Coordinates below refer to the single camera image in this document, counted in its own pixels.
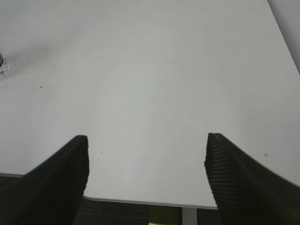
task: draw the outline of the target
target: white surface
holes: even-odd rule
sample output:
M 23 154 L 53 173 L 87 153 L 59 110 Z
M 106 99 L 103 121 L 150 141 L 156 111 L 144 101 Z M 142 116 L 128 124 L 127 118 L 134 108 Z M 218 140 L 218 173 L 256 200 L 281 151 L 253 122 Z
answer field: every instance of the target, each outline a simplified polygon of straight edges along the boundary
M 0 21 L 0 173 L 82 134 L 85 196 L 215 206 L 219 132 L 300 185 L 300 77 L 267 1 L 1 0 Z
M 286 44 L 300 71 L 300 1 L 268 0 Z

